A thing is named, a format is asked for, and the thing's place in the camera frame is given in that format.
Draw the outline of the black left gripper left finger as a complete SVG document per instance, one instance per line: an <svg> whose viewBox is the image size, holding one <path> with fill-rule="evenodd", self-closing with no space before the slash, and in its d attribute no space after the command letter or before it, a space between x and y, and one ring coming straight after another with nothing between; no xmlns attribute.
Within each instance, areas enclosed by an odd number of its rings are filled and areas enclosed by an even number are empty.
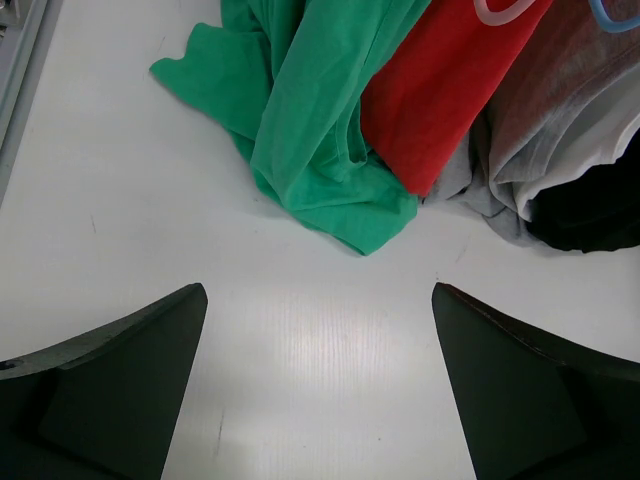
<svg viewBox="0 0 640 480"><path fill-rule="evenodd" d="M206 317L194 283L1 363L4 479L158 479Z"/></svg>

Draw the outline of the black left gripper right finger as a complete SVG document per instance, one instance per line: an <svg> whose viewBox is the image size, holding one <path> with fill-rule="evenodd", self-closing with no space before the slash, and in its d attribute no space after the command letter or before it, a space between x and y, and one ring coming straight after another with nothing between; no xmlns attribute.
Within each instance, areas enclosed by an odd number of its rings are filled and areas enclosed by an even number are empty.
<svg viewBox="0 0 640 480"><path fill-rule="evenodd" d="M477 478L638 478L638 363L517 320L450 284L436 284L431 301Z"/></svg>

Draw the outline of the black tank top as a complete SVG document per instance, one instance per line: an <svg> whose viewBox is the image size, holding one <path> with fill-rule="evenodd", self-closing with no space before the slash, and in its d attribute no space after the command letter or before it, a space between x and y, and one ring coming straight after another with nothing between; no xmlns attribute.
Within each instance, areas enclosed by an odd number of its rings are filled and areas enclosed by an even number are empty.
<svg viewBox="0 0 640 480"><path fill-rule="evenodd" d="M541 191L528 232L548 246L583 253L639 245L639 136L611 165Z"/></svg>

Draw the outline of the white tank top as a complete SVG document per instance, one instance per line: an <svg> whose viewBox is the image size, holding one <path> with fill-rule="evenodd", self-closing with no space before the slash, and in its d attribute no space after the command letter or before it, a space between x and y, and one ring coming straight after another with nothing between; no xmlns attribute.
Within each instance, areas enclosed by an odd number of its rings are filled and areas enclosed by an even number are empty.
<svg viewBox="0 0 640 480"><path fill-rule="evenodd" d="M543 190L574 181L590 168L610 165L639 129L639 69L626 73L580 112L552 152L542 177L514 188L517 212L529 221Z"/></svg>

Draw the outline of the grey tank top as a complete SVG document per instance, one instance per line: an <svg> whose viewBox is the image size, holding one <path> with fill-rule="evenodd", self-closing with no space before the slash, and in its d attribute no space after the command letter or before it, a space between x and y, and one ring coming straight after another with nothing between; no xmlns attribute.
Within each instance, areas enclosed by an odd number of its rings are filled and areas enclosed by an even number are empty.
<svg viewBox="0 0 640 480"><path fill-rule="evenodd" d="M464 204L505 240L533 244L514 188L542 177L580 112L634 68L638 29L609 33L587 2L553 2L425 203Z"/></svg>

